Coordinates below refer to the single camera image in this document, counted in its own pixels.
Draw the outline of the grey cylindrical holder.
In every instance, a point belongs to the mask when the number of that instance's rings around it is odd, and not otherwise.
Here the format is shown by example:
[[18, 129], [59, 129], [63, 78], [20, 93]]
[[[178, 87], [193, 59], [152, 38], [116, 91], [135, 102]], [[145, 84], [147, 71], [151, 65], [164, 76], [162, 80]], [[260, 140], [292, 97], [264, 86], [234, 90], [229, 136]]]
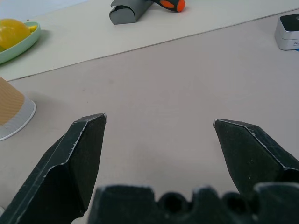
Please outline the grey cylindrical holder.
[[150, 0], [113, 0], [109, 18], [114, 25], [135, 23], [152, 4]]

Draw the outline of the brown and white paper cup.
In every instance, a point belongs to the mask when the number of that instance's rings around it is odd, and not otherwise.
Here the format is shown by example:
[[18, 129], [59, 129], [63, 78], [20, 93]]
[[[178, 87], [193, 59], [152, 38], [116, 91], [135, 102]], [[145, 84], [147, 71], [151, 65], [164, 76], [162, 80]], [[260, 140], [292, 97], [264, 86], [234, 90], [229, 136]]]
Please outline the brown and white paper cup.
[[0, 77], [0, 141], [18, 133], [35, 112], [35, 102]]

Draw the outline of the light green plate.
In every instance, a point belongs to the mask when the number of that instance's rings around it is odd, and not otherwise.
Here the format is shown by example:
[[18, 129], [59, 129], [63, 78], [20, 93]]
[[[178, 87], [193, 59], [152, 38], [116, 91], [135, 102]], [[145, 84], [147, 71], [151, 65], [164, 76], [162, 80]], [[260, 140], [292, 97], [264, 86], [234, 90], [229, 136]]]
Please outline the light green plate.
[[41, 35], [41, 26], [38, 22], [26, 22], [26, 26], [33, 28], [30, 36], [19, 42], [18, 44], [0, 52], [0, 64], [10, 61], [20, 54], [24, 53], [30, 47], [32, 47]]

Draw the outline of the yellow lemon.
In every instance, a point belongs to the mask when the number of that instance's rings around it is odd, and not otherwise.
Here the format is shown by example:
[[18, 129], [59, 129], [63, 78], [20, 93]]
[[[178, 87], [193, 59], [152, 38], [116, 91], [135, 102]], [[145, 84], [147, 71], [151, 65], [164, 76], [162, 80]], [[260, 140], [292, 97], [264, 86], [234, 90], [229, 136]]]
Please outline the yellow lemon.
[[0, 46], [7, 50], [20, 43], [31, 34], [29, 28], [16, 19], [0, 20]]

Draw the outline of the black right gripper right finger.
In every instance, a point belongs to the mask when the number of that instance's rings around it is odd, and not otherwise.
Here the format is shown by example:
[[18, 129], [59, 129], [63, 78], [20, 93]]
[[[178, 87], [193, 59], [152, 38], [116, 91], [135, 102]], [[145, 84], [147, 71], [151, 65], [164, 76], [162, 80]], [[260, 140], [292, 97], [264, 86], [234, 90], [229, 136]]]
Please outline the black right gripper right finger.
[[240, 194], [251, 195], [262, 182], [299, 183], [299, 161], [259, 126], [227, 119], [213, 126]]

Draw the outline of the silver and black box device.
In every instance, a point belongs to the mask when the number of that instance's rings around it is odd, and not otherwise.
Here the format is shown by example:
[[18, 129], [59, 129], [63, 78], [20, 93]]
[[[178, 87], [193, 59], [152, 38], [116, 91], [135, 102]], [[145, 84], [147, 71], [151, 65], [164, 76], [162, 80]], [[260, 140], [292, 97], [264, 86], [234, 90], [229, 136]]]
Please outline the silver and black box device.
[[274, 37], [281, 50], [299, 50], [299, 14], [281, 16]]

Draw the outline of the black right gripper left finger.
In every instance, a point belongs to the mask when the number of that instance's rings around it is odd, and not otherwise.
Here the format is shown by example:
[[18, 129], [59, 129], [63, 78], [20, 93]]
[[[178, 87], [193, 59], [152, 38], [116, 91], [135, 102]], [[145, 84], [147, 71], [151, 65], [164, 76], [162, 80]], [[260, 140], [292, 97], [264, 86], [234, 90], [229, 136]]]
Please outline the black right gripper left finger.
[[71, 224], [87, 211], [98, 175], [106, 114], [74, 121], [42, 156], [0, 224]]

